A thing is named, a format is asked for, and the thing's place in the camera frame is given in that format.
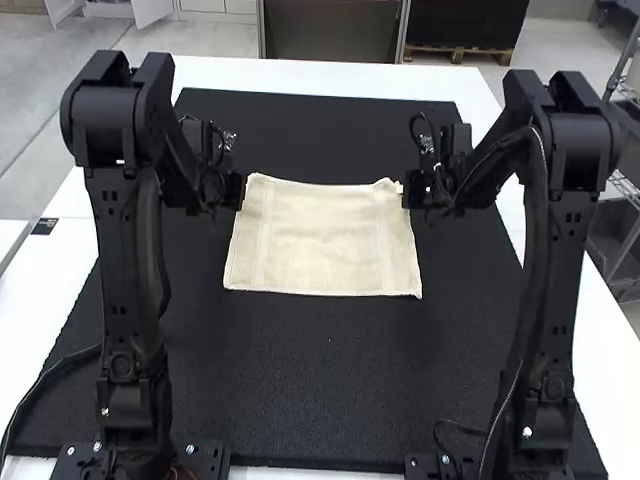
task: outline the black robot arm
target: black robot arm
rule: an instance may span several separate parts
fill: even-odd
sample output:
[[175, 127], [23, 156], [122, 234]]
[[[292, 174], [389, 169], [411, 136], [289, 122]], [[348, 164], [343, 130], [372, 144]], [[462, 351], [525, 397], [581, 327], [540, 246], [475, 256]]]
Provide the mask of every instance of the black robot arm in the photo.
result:
[[173, 461], [159, 327], [170, 298], [161, 203], [215, 214], [217, 206], [239, 210], [244, 197], [245, 177], [230, 167], [235, 136], [212, 122], [177, 120], [173, 73], [169, 54], [150, 53], [132, 70], [122, 52], [99, 51], [60, 108], [65, 143], [84, 167], [102, 280], [96, 415], [107, 461], [103, 476], [87, 478], [122, 471], [129, 480], [162, 479]]
[[418, 121], [429, 119], [412, 119], [420, 168], [407, 172], [403, 206], [428, 216], [461, 215], [492, 205], [513, 173], [524, 185], [524, 287], [477, 476], [547, 479], [566, 471], [572, 445], [571, 354], [582, 259], [620, 141], [617, 125], [577, 72], [559, 72], [545, 87], [534, 72], [512, 70], [504, 93], [504, 111], [475, 149], [469, 125], [418, 135]]

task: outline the floor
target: floor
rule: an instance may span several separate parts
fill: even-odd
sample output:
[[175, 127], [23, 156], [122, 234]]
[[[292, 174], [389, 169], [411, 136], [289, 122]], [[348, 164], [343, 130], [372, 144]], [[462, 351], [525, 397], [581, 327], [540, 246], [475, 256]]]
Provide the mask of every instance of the floor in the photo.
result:
[[[601, 93], [625, 42], [612, 27], [527, 18], [511, 68], [534, 69], [543, 81], [559, 69], [580, 70]], [[96, 49], [124, 50], [132, 64], [151, 50], [258, 56], [255, 26], [208, 22], [159, 22], [140, 31], [129, 20], [72, 17], [55, 31], [44, 16], [0, 14], [0, 45], [0, 219], [29, 221], [39, 217], [72, 167], [59, 133], [58, 103]], [[449, 59], [422, 55], [414, 63]], [[503, 103], [501, 81], [508, 68], [469, 55], [464, 66], [478, 67]], [[623, 308], [640, 336], [640, 303]]]

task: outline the white table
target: white table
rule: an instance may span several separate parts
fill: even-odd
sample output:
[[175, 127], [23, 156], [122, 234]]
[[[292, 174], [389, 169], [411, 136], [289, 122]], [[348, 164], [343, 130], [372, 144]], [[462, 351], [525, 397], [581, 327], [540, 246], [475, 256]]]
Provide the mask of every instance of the white table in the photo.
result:
[[0, 276], [29, 235], [29, 230], [26, 220], [0, 220]]
[[[183, 87], [456, 102], [474, 144], [500, 107], [475, 68], [176, 57], [173, 101]], [[522, 187], [510, 179], [498, 208], [516, 253], [524, 251]], [[45, 212], [61, 217], [48, 237], [29, 237], [0, 279], [0, 428], [37, 378], [97, 257], [82, 172], [74, 169]], [[37, 338], [32, 332], [39, 329]], [[575, 391], [611, 480], [638, 478], [640, 342], [588, 256], [574, 341]], [[47, 479], [51, 460], [12, 459], [2, 480]], [[391, 475], [232, 468], [249, 478], [399, 478]]]

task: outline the pallet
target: pallet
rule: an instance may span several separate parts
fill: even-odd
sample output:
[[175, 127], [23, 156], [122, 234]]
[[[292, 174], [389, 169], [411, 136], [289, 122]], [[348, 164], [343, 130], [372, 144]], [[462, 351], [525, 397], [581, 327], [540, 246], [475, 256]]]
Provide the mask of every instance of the pallet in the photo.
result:
[[447, 52], [451, 53], [451, 63], [459, 65], [465, 53], [484, 53], [492, 55], [499, 65], [508, 67], [511, 64], [513, 48], [491, 49], [479, 47], [432, 47], [428, 45], [406, 45], [404, 47], [404, 61], [412, 62], [414, 52]]

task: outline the beige towel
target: beige towel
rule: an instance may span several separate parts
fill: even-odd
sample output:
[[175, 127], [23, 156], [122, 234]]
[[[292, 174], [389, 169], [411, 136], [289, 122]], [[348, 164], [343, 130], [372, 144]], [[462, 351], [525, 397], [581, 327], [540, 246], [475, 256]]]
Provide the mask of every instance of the beige towel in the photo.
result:
[[301, 295], [415, 295], [422, 283], [401, 185], [249, 176], [224, 286]]

